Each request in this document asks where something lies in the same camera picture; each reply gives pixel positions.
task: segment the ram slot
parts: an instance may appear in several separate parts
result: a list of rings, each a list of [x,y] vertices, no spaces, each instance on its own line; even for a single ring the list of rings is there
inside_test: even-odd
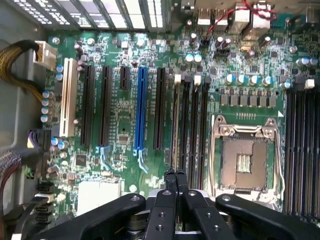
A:
[[[62,82],[60,137],[73,137],[75,135],[75,115],[77,96],[77,61],[72,58],[64,59],[64,75]]]
[[[91,144],[91,133],[93,123],[93,109],[95,97],[95,67],[85,66],[84,83],[82,95],[82,119],[80,143],[82,146]]]
[[[155,96],[155,119],[154,119],[154,137],[153,149],[161,150],[163,148],[163,130],[164,130],[164,107],[166,90],[166,69],[159,67],[156,77],[156,96]]]
[[[207,128],[207,108],[208,108],[208,92],[210,89],[211,79],[206,76],[201,93],[201,109],[200,109],[200,126],[199,126],[199,145],[198,145],[198,163],[197,163],[197,188],[204,188],[204,169],[206,155],[206,128]]]
[[[104,66],[102,69],[101,85],[101,119],[98,136],[99,146],[109,145],[110,121],[111,121],[111,96],[112,96],[112,67]]]
[[[186,169],[186,158],[188,153],[187,138],[188,138],[188,120],[189,120],[189,96],[190,96],[189,76],[185,76],[182,94],[182,113],[181,113],[181,131],[180,131],[180,160],[179,169]]]
[[[194,86],[191,98],[191,125],[188,162],[189,188],[195,189],[194,170],[196,169],[197,131],[198,131],[199,86]]]
[[[173,111],[171,126],[171,155],[170,167],[176,169],[178,162],[178,125],[179,125],[179,98],[180,98],[181,75],[174,76]]]

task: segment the electrolytic capacitor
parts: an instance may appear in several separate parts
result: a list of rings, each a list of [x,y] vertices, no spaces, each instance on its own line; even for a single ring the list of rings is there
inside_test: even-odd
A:
[[[197,39],[197,34],[196,33],[191,33],[190,35],[190,43],[193,44]]]
[[[64,66],[62,66],[62,65],[58,65],[58,66],[56,66],[56,71],[58,72],[58,73],[62,73],[63,71],[64,71]]]
[[[267,46],[270,41],[271,38],[269,36],[264,37],[259,43],[260,48]]]
[[[187,55],[185,56],[185,61],[186,61],[188,64],[192,63],[193,60],[194,60],[194,56],[193,56],[191,53],[189,53],[189,54],[187,54]]]
[[[226,47],[228,47],[231,43],[231,39],[230,38],[226,38],[222,43],[221,43],[221,48],[224,49]]]
[[[295,64],[299,67],[302,68],[303,66],[306,66],[309,63],[309,58],[307,57],[301,57],[295,61]]]
[[[64,79],[64,75],[62,73],[57,73],[55,75],[55,79],[57,79],[58,81],[62,81]]]
[[[249,84],[250,85],[256,85],[258,83],[258,76],[257,75],[253,75],[252,77],[249,78]]]
[[[238,85],[242,85],[242,84],[244,84],[245,80],[246,80],[246,78],[244,75],[239,75],[239,77],[236,79],[236,83]]]
[[[51,115],[42,115],[40,120],[43,123],[49,123],[52,121],[52,116]]]
[[[81,61],[81,60],[78,60],[78,61],[76,62],[76,64],[77,64],[78,66],[81,66],[81,67],[85,67],[85,66],[86,66],[86,63],[85,63],[84,61]]]
[[[51,107],[47,107],[47,106],[43,106],[41,108],[41,113],[42,114],[52,114],[52,108]]]
[[[201,56],[200,54],[196,54],[196,55],[194,56],[194,62],[195,62],[196,64],[199,64],[199,63],[201,63],[201,61],[202,61],[202,56]]]
[[[318,58],[311,57],[306,65],[309,68],[315,68],[318,65]]]
[[[214,45],[216,48],[218,48],[221,46],[223,42],[224,42],[224,38],[222,36],[218,36]]]
[[[84,50],[78,43],[74,45],[74,50],[76,50],[79,54],[82,54],[84,52]]]
[[[61,141],[58,143],[58,148],[60,150],[66,149],[69,146],[69,142],[68,141]]]
[[[43,91],[42,96],[45,99],[52,99],[54,97],[54,93],[52,91]]]
[[[248,60],[248,59],[251,59],[255,56],[255,51],[253,50],[249,50],[245,53],[244,55],[244,59]]]
[[[41,101],[41,104],[45,107],[51,107],[54,104],[54,102],[50,99],[45,98]]]
[[[76,71],[79,73],[83,73],[85,71],[85,69],[82,66],[77,66]]]
[[[272,82],[272,79],[270,76],[266,76],[263,80],[262,80],[262,84],[265,86],[269,86]]]

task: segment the motherboard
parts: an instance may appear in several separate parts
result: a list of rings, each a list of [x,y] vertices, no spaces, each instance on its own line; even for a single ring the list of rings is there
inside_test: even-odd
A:
[[[42,181],[55,184],[55,216],[148,197],[169,168],[213,199],[232,193],[282,211],[286,91],[318,75],[319,52],[318,35],[292,34],[290,17],[262,40],[219,29],[206,38],[192,19],[170,34],[51,32]]]

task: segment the green circuit board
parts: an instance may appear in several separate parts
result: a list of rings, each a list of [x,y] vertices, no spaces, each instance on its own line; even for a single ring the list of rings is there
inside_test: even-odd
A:
[[[172,34],[145,34],[145,33],[107,33],[107,32],[76,32],[76,31],[53,31],[50,33],[48,42],[52,45],[53,38],[59,38],[59,44],[53,45],[57,48],[57,65],[64,64],[65,58],[75,59],[75,43],[81,43],[84,53],[88,56],[87,64],[94,66],[95,84],[93,104],[93,123],[91,145],[81,146],[80,128],[81,124],[76,125],[74,137],[65,140],[69,142],[67,155],[61,158],[60,152],[51,155],[51,164],[57,164],[59,174],[51,181],[56,184],[56,215],[68,212],[77,212],[78,186],[83,181],[120,181],[120,195],[136,192],[147,197],[151,190],[164,187],[164,171],[170,167],[168,153],[171,151],[172,139],[172,119],[174,109],[175,74],[189,75],[193,79],[194,75],[200,74],[202,79],[210,77],[211,84],[208,91],[208,105],[205,134],[205,171],[204,171],[204,190],[209,186],[207,176],[212,174],[214,179],[214,189],[221,187],[222,171],[222,151],[223,139],[219,138],[212,146],[211,125],[212,121],[221,115],[228,124],[244,126],[264,126],[269,118],[273,118],[278,127],[278,137],[280,138],[280,170],[284,168],[284,140],[285,140],[285,116],[286,116],[286,95],[280,88],[280,83],[285,79],[287,82],[293,80],[292,71],[296,70],[295,61],[299,57],[308,57],[310,49],[318,48],[317,43],[312,43],[310,34],[294,35],[286,31],[286,18],[288,15],[281,14],[273,22],[268,36],[271,42],[265,47],[259,47],[258,42],[242,41],[238,35],[226,35],[225,33],[215,32],[213,39],[218,36],[230,38],[230,54],[228,57],[215,57],[213,48],[199,49],[200,42],[190,44],[190,34],[194,30],[181,28]],[[88,39],[94,39],[94,43],[88,44]],[[137,45],[138,41],[143,41],[143,45]],[[297,51],[290,52],[291,46],[297,46]],[[244,59],[245,52],[242,47],[249,47],[256,52],[256,56]],[[199,54],[202,57],[200,63],[187,63],[186,55]],[[147,82],[147,103],[146,121],[144,135],[144,163],[148,168],[145,173],[139,168],[138,159],[133,155],[133,145],[135,137],[135,121],[138,91],[138,68],[133,66],[146,66],[148,68]],[[101,165],[98,147],[98,136],[100,132],[101,119],[101,85],[102,68],[110,66],[112,71],[112,95],[110,111],[110,134],[108,161],[111,169],[108,171]],[[130,89],[120,89],[120,66],[130,67]],[[162,150],[154,150],[154,127],[156,110],[156,87],[157,87],[157,68],[166,68],[167,81],[165,85],[164,121],[163,121],[163,147]],[[168,77],[168,71],[172,69],[173,76]],[[299,68],[297,71],[306,73],[307,68]],[[239,85],[236,81],[226,84],[228,75],[233,75],[237,79],[244,75],[246,81]],[[54,90],[56,73],[47,74],[46,89]],[[248,83],[252,76],[257,76],[259,81],[255,86]],[[271,77],[271,84],[266,86],[262,83],[265,77]],[[183,85],[179,90],[179,111],[181,111]],[[79,74],[76,91],[76,119],[81,122],[83,93],[83,77]],[[240,100],[241,96],[250,99],[250,96],[261,98],[264,103],[254,103],[247,100],[245,103]],[[54,104],[54,114],[59,117],[59,102]],[[187,124],[187,136],[190,133],[190,120]],[[120,143],[119,136],[127,136],[127,143]],[[208,171],[211,149],[214,149],[213,173]],[[275,141],[267,142],[266,154],[266,184],[265,189],[272,189],[275,178],[279,179],[279,173],[275,173]],[[283,182],[274,189],[276,195],[281,195]],[[281,197],[276,202],[278,209],[282,208]]]

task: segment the cable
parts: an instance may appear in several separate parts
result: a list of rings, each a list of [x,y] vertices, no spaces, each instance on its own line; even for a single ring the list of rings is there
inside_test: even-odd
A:
[[[214,27],[222,20],[224,19],[225,16],[228,16],[229,14],[235,12],[235,11],[239,11],[239,10],[250,10],[250,12],[256,16],[258,16],[261,19],[266,19],[269,21],[273,21],[276,20],[278,18],[277,14],[275,11],[273,10],[269,10],[269,9],[262,9],[262,8],[253,8],[246,0],[242,0],[242,3],[245,5],[245,7],[240,7],[240,8],[233,8],[230,9],[229,11],[225,12],[223,14],[222,17],[220,17],[212,26],[209,27],[208,32],[206,33],[206,36],[209,36],[209,34],[212,32],[212,30],[214,29]],[[267,17],[264,14],[261,14],[260,12],[265,12],[265,13],[270,13],[273,14],[273,16],[271,17]]]

